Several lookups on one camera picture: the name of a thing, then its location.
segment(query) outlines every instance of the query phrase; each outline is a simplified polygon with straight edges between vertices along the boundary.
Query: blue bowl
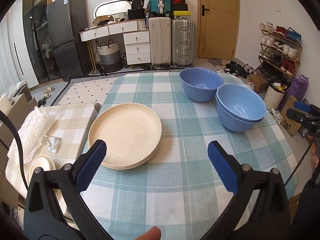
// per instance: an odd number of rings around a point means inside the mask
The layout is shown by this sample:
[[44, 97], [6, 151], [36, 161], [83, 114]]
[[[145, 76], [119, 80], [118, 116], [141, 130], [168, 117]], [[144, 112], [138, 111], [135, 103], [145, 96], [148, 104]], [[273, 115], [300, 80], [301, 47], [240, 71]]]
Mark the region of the blue bowl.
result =
[[198, 102], [213, 99], [217, 89], [224, 84], [219, 74], [204, 68], [186, 68], [180, 72], [179, 76], [186, 95]]
[[234, 117], [222, 107], [218, 99], [217, 99], [217, 113], [218, 113], [218, 118], [222, 123], [222, 125], [233, 132], [244, 132], [244, 131], [250, 130], [255, 124], [261, 121], [259, 120], [257, 122], [246, 122]]
[[246, 122], [260, 121], [267, 113], [266, 105], [258, 94], [237, 84], [219, 87], [217, 101], [228, 113]]

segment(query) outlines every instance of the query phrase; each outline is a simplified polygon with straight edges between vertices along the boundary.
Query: door frame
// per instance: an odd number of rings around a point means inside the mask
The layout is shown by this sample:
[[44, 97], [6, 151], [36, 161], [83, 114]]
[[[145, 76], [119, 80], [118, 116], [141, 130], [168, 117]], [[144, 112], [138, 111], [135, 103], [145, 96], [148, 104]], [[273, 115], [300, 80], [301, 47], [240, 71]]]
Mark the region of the door frame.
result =
[[[239, 21], [240, 21], [240, 0], [237, 1], [237, 25], [236, 25], [236, 38], [235, 44], [233, 46], [233, 59], [236, 55], [236, 47], [238, 42], [238, 32], [239, 32]], [[199, 56], [199, 49], [200, 49], [200, 29], [201, 29], [201, 0], [197, 0], [197, 36], [196, 36], [196, 57]]]

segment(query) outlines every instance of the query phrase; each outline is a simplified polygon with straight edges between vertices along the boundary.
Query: tablecloth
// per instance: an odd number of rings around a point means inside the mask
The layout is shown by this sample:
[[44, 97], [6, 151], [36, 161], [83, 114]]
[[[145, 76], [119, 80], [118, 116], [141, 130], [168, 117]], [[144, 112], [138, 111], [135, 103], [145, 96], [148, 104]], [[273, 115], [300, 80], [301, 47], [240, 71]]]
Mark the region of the tablecloth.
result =
[[[101, 105], [97, 103], [80, 103], [59, 106], [43, 107], [48, 114], [61, 114], [61, 119], [56, 121], [50, 128], [47, 135], [62, 138], [61, 145], [56, 154], [47, 152], [48, 146], [41, 146], [34, 154], [32, 160], [39, 155], [49, 156], [56, 166], [60, 169], [66, 163], [74, 163], [82, 153], [84, 145], [88, 138], [89, 129], [96, 119]], [[28, 168], [31, 162], [24, 165], [24, 172], [27, 178]], [[5, 169], [7, 180], [22, 195], [27, 197], [27, 189], [24, 186], [20, 174], [19, 166], [13, 159], [9, 159]], [[64, 202], [61, 192], [56, 191], [57, 199], [60, 203], [62, 212], [69, 218], [67, 206]]]
[[[226, 83], [243, 82], [221, 74]], [[223, 212], [232, 193], [227, 192], [207, 155], [217, 140], [228, 154], [255, 170], [277, 167], [286, 180], [296, 160], [280, 128], [268, 113], [243, 133], [224, 128], [215, 99], [199, 103], [183, 92], [179, 73], [128, 74], [118, 78], [100, 114], [115, 105], [135, 102], [151, 107], [160, 117], [162, 138], [152, 159], [137, 168], [117, 171], [100, 166], [82, 197], [116, 240], [134, 239], [153, 225], [162, 239], [200, 239]], [[297, 185], [287, 185], [287, 195]], [[257, 192], [241, 219], [252, 210]]]

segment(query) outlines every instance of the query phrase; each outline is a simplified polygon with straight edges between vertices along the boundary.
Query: gray refrigerator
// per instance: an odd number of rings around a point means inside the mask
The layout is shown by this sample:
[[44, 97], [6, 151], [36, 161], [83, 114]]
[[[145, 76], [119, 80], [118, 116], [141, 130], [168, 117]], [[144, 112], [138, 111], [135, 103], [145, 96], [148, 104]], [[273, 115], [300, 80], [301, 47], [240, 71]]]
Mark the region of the gray refrigerator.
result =
[[92, 69], [86, 42], [79, 31], [88, 27], [85, 0], [55, 0], [47, 6], [53, 53], [64, 81]]

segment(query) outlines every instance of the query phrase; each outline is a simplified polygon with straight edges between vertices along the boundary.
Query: silver suitcase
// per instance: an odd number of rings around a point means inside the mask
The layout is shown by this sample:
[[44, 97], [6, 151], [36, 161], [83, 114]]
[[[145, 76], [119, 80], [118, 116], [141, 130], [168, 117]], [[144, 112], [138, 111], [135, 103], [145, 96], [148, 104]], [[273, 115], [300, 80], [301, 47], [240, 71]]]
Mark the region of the silver suitcase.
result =
[[151, 64], [171, 63], [171, 22], [167, 17], [149, 18]]
[[172, 64], [193, 66], [196, 51], [196, 22], [189, 19], [171, 21], [172, 30]]

